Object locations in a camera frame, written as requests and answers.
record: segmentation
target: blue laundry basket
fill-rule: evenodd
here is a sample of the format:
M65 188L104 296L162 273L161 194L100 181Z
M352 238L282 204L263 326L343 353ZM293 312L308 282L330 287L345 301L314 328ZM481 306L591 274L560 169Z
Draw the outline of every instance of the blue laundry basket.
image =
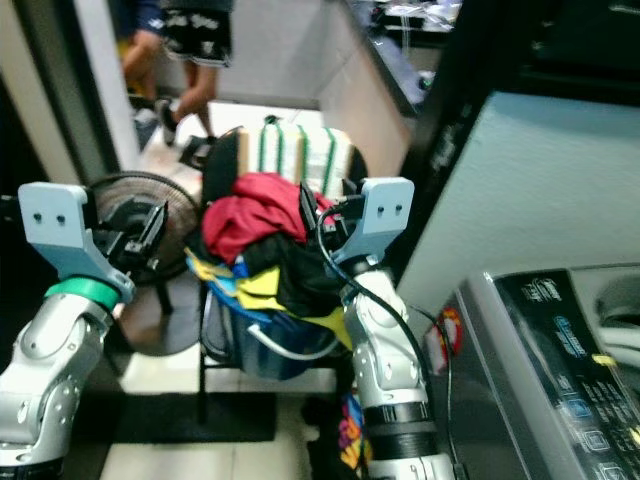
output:
M207 283L201 341L216 356L226 356L244 372L287 380L302 374L338 344L327 328L275 311L252 311L213 282Z

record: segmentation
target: black cable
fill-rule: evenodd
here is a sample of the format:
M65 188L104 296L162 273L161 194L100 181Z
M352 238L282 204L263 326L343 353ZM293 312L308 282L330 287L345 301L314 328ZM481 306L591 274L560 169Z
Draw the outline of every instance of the black cable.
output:
M384 308L389 313L389 315L391 315L393 317L393 319L396 321L396 323L398 324L398 326L400 327L402 332L407 337L407 340L411 344L411 348L413 349L413 352L414 352L416 358L418 359L418 363L420 364L420 369L422 370L423 379L425 380L425 390L427 391L427 396L431 397L431 400L432 400L433 396L429 395L429 390L428 390L427 375L429 374L429 368L428 368L428 365L427 365L427 360L424 357L424 354L422 353L422 349L418 345L418 341L416 340L415 336L413 335L413 332L411 331L411 329L409 328L407 323L404 321L402 316L391 305L389 305L386 301L384 301L378 295L373 293L371 290L367 289L366 287L364 287L360 283L356 282L354 278L352 278L344 270L342 270L342 268L340 268L340 266L335 262L335 260L333 260L333 258L331 258L331 255L329 255L329 252L327 251L326 247L324 246L324 241L323 241L323 238L322 238L322 233L323 233L322 227L324 225L324 221L326 220L326 218L328 216L334 215L336 213L340 213L340 209L336 208L335 206L334 207L330 207L329 209L325 210L322 213L322 215L320 215L320 218L318 219L318 224L317 224L317 228L316 228L316 239L317 239L318 245L320 247L320 251L322 252L322 256L324 257L325 261L329 265L329 268L331 268L331 270L338 277L340 277L343 281L345 281L349 286L354 288L359 293L369 297L371 300L376 302L378 305L380 305L382 308ZM433 326L435 326L438 329L438 331L442 335L442 338L444 339L445 346L446 346L446 349L447 349L447 426L446 426L447 432L446 432L446 434L447 434L447 440L449 442L449 448L451 450L451 456L453 457L454 463L457 464L457 463L459 463L458 462L458 451L456 449L455 442L453 440L453 435L451 433L451 418L452 418L452 415L451 415L451 386L452 386L452 383L453 383L453 373L452 373L452 370L451 370L452 349L451 349L451 344L449 342L449 336L447 335L446 330L443 329L440 326L440 324L437 322L437 320L435 319L435 317L433 315L431 315L429 312L427 312L426 310L423 310L423 309L421 309L419 307L413 307L413 308L417 312L420 312L425 317L427 317L431 321Z
M429 366L427 364L427 360L425 359L422 353L422 349L418 345L418 341L416 340L416 337L413 335L413 332L411 332L411 330L409 329L409 325L407 325L407 323L404 321L402 316L395 310L395 308L393 308L391 305L389 305L386 301L384 301L378 295L373 293L371 290L369 290L368 288L356 282L351 276L347 275L347 273L338 266L335 260L331 258L331 255L329 255L329 252L324 246L324 240L322 238L322 233L323 233L322 227L324 226L324 221L327 219L328 216L340 213L340 208L336 208L336 207L339 207L340 205L345 205L345 204L343 203L343 204L334 205L333 207L329 207L327 210L322 212L322 215L320 215L320 218L318 219L318 224L316 227L316 240L318 242L318 246L320 247L320 251L322 252L322 256L324 257L325 261L329 265L329 268L331 268L331 270L338 277L340 277L340 279L342 279L345 283L347 283L349 286L351 286L353 289L355 289L362 295L365 295L366 297L369 297L371 300L376 302L378 305L384 308L387 311L387 313L389 313L389 315L393 317L393 319L396 321L396 323L398 324L402 332L407 337L407 340L409 340L409 343L411 344L411 348L413 349L413 352L416 358L418 359L418 363L420 364L420 369L422 370L423 378L426 378L426 376L429 374Z
M447 333L446 326L440 325L436 317L427 312L424 308L420 308L416 305L409 305L409 308L414 309L416 312L421 313L431 321L432 325L438 329L442 340L444 341L445 349L447 351L447 440L449 442L449 449L451 450L451 456L453 457L453 463L460 463L458 460L458 451L456 450L455 442L453 441L453 433L451 432L451 426L453 423L451 414L451 387L453 383L453 371L451 368L451 361L453 360L453 349L451 348L451 342L449 341L449 334Z

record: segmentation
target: washing machine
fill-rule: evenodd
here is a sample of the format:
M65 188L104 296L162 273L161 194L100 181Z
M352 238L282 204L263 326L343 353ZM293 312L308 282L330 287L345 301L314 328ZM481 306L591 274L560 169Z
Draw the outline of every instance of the washing machine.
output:
M445 307L462 326L451 427L471 479L640 480L639 306L639 265L460 285Z

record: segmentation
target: black shorts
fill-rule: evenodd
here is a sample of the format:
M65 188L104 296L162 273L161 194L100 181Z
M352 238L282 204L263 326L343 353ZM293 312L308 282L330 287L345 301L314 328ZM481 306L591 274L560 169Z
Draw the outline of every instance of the black shorts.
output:
M164 47L170 58L207 67L231 65L231 15L216 10L165 11Z

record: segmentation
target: electric fan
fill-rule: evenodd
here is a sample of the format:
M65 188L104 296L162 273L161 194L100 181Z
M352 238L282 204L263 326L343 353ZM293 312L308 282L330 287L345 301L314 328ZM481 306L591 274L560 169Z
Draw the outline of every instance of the electric fan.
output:
M121 172L91 186L101 224L138 233L150 208L168 202L165 234L153 264L130 272L138 286L119 324L131 347L147 355L182 351L198 340L198 286L186 270L182 239L198 225L198 205L171 180L147 172Z

